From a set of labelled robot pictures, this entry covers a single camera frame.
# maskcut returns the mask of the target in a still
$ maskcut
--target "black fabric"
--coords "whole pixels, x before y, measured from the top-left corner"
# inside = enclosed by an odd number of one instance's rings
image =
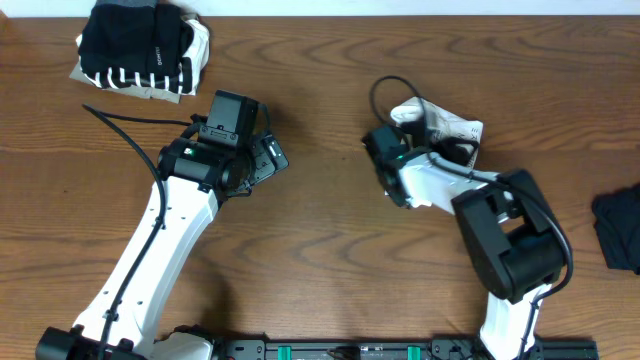
[[[181,23],[179,7],[171,4],[156,6],[153,38],[147,54],[147,73],[154,73],[156,77],[178,75],[182,56],[179,52]]]
[[[640,275],[640,184],[597,196],[591,209],[607,267]]]
[[[145,73],[154,24],[152,6],[95,6],[78,49],[82,71],[95,74],[109,67],[122,67]]]

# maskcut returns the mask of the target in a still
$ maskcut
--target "cable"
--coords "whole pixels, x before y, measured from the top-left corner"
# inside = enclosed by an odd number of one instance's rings
[[[555,220],[553,218],[553,215],[551,213],[549,213],[549,211],[547,211],[546,209],[544,209],[544,207],[542,207],[542,205],[533,197],[531,196],[529,193],[511,185],[511,184],[505,184],[505,183],[501,183],[499,181],[495,181],[492,179],[487,179],[481,176],[477,176],[474,174],[473,170],[470,170],[469,172],[463,172],[463,171],[458,171],[455,169],[451,169],[447,166],[444,166],[442,164],[440,164],[437,159],[434,159],[431,156],[431,151],[430,151],[430,143],[429,143],[429,138],[430,138],[430,130],[429,130],[429,120],[428,120],[428,113],[427,113],[427,109],[424,106],[424,102],[422,101],[422,99],[424,99],[422,97],[422,95],[420,95],[420,92],[413,86],[413,84],[411,84],[408,80],[399,77],[399,76],[395,76],[395,75],[388,75],[388,76],[384,76],[380,79],[378,79],[372,86],[371,86],[371,90],[369,91],[369,103],[371,105],[371,110],[373,112],[373,114],[376,116],[376,118],[378,119],[378,121],[380,121],[383,124],[388,124],[388,122],[386,120],[384,120],[384,118],[380,115],[380,113],[378,112],[376,106],[375,106],[375,90],[377,88],[377,86],[385,81],[385,80],[397,80],[400,81],[401,83],[403,83],[404,85],[406,85],[411,92],[413,93],[413,96],[415,96],[416,98],[418,98],[418,102],[420,103],[420,107],[422,109],[422,113],[423,113],[423,117],[424,117],[424,131],[425,131],[425,147],[427,148],[427,151],[425,151],[427,159],[429,160],[429,162],[431,164],[433,164],[435,167],[443,170],[443,171],[447,171],[451,174],[454,175],[458,175],[458,176],[462,176],[468,179],[472,179],[472,180],[476,180],[476,181],[480,181],[480,182],[484,182],[487,184],[490,184],[492,186],[495,186],[496,188],[502,190],[502,191],[506,191],[506,192],[510,192],[512,193],[514,196],[526,199],[527,201],[529,201],[529,203],[532,205],[533,209],[535,211],[537,211],[540,215],[542,215],[542,217],[545,219],[545,221],[551,226],[551,229],[553,231],[553,233],[555,234],[556,238],[558,239],[558,242],[560,244],[560,248],[562,250],[562,255],[564,257],[564,261],[567,264],[567,271],[565,272],[564,278],[562,279],[562,281],[560,281],[560,283],[558,285],[556,285],[555,287],[549,289],[548,291],[542,293],[542,294],[538,294],[536,297],[533,298],[533,300],[531,301],[531,310],[529,311],[529,318],[527,320],[527,325],[525,328],[525,332],[524,332],[524,336],[522,337],[522,342],[520,344],[520,349],[518,350],[518,360],[522,360],[523,359],[523,355],[524,355],[524,347],[526,346],[527,343],[527,338],[529,337],[529,333],[531,332],[531,327],[533,325],[533,319],[535,317],[536,311],[538,309],[540,309],[540,306],[538,305],[538,303],[540,302],[540,300],[549,297],[557,292],[559,292],[560,290],[564,289],[567,284],[569,283],[569,281],[571,280],[571,277],[573,276],[573,253],[571,250],[571,246],[569,245],[569,241],[567,240],[567,236],[565,235],[565,233],[562,231],[562,228],[560,227],[560,224],[558,224],[557,220]]]
[[[122,300],[122,296],[124,295],[124,292],[126,291],[127,286],[131,282],[131,279],[133,278],[133,275],[135,274],[136,270],[140,266],[140,263],[144,259],[145,254],[147,253],[147,251],[151,247],[151,244],[153,243],[153,240],[155,239],[156,235],[158,234],[158,231],[160,231],[161,228],[164,228],[164,215],[165,215],[165,213],[167,211],[167,198],[166,198],[166,195],[165,195],[164,184],[162,183],[162,179],[160,178],[160,174],[158,173],[158,170],[153,165],[153,162],[151,162],[151,159],[149,159],[147,154],[145,154],[144,151],[140,148],[140,146],[138,146],[138,144],[136,144],[135,141],[133,141],[133,139],[131,139],[129,137],[129,135],[127,135],[124,131],[122,131],[119,127],[117,127],[113,122],[111,122],[109,119],[107,119],[105,113],[102,113],[102,112],[92,108],[91,106],[89,106],[87,104],[83,104],[82,107],[85,110],[89,111],[91,114],[93,114],[93,116],[97,117],[105,125],[110,127],[118,135],[120,135],[129,145],[131,145],[133,150],[135,150],[136,153],[138,153],[138,155],[140,155],[140,157],[144,161],[145,165],[147,165],[147,167],[151,171],[151,174],[153,175],[153,178],[154,178],[154,180],[156,182],[156,186],[158,187],[158,193],[160,194],[160,213],[158,214],[158,217],[156,218],[156,222],[155,222],[155,225],[153,226],[153,229],[151,230],[151,234],[149,234],[149,237],[147,238],[147,241],[142,246],[142,249],[140,250],[140,253],[138,254],[136,259],[134,260],[133,264],[131,265],[131,268],[129,269],[129,272],[127,272],[127,275],[124,277],[124,279],[122,281],[122,284],[120,284],[120,288],[118,289],[118,292],[116,293],[115,297],[113,298],[113,302],[111,303],[111,307],[107,311],[106,320],[104,322],[104,328],[102,329],[102,335],[100,337],[100,344],[98,346],[98,360],[103,360],[104,359],[104,353],[105,353],[105,350],[106,350],[106,347],[107,347],[107,344],[108,344],[108,341],[109,341],[109,332],[111,331],[111,325],[113,324],[113,321],[114,321],[115,317],[117,316],[117,309],[118,309],[118,305],[120,304],[120,301]]]
[[[179,121],[179,120],[141,119],[141,118],[134,118],[134,117],[131,117],[131,116],[110,114],[110,113],[107,113],[107,112],[104,112],[104,111],[99,111],[99,110],[96,110],[96,109],[93,109],[93,110],[95,110],[97,113],[99,113],[100,115],[102,115],[104,117],[108,117],[108,118],[112,118],[112,119],[118,119],[118,120],[124,120],[124,121],[131,121],[131,122],[138,122],[138,123],[145,123],[145,124],[165,124],[165,125],[182,125],[182,126],[191,125],[188,122]]]

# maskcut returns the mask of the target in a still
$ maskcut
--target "wood grain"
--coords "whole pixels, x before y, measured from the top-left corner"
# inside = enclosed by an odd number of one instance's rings
[[[220,88],[272,109],[291,166],[225,204],[169,299],[161,331],[291,338],[473,334],[486,292],[452,217],[396,208],[359,143],[367,92],[389,73],[485,123],[478,168],[529,169],[575,252],[538,333],[584,336],[604,359],[637,359],[640,285],[608,270],[595,194],[640,178],[640,20],[633,17],[208,18],[212,56],[180,105],[68,79],[83,19],[14,19],[0,35],[0,358],[31,359],[111,272],[152,180],[84,112],[186,119]],[[408,97],[381,89],[390,109]],[[180,129],[122,124],[152,157]]]

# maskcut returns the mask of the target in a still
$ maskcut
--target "camera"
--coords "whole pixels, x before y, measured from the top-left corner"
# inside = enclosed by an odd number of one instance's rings
[[[262,112],[267,126],[256,132]],[[207,117],[192,116],[197,131],[183,133],[160,151],[158,169],[163,179],[176,175],[215,191],[219,201],[249,196],[253,186],[289,166],[271,132],[264,104],[246,96],[218,90]],[[198,133],[198,139],[191,135]]]

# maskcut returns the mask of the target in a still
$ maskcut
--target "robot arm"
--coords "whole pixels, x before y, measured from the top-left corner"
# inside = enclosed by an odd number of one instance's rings
[[[267,128],[254,134],[262,109]],[[158,169],[166,197],[164,226],[133,273],[122,297],[116,294],[154,228],[161,192],[154,183],[151,198],[133,237],[113,273],[71,331],[49,328],[36,359],[89,359],[106,348],[111,360],[210,359],[213,341],[174,333],[155,342],[164,305],[193,245],[231,197],[248,196],[252,187],[289,163],[269,130],[266,107],[250,98],[216,92],[206,123],[192,125],[160,152]],[[198,132],[198,140],[191,135]],[[108,314],[110,330],[105,332]],[[108,335],[106,344],[101,343]]]
[[[151,355],[165,302],[189,252],[218,211],[215,193],[198,190],[198,183],[170,176],[164,184],[168,198],[165,228],[158,233],[131,279],[108,340],[115,346],[121,339],[128,339],[132,350],[144,357]],[[83,329],[85,338],[100,340],[105,309],[111,306],[118,287],[149,236],[159,206],[158,188],[154,184],[142,220],[111,276],[73,325]]]
[[[469,169],[437,153],[410,149],[401,131],[386,125],[363,138],[378,178],[398,206],[435,205],[455,215],[473,267],[489,291],[480,339],[495,359],[511,360],[518,355],[532,301],[551,288],[564,266],[558,240],[526,200],[490,183],[458,175]],[[528,172],[474,171],[474,175],[526,191],[550,213]],[[500,223],[520,217],[524,225],[504,233]],[[535,311],[533,324],[538,313]],[[533,326],[527,334],[525,351],[534,343]]]

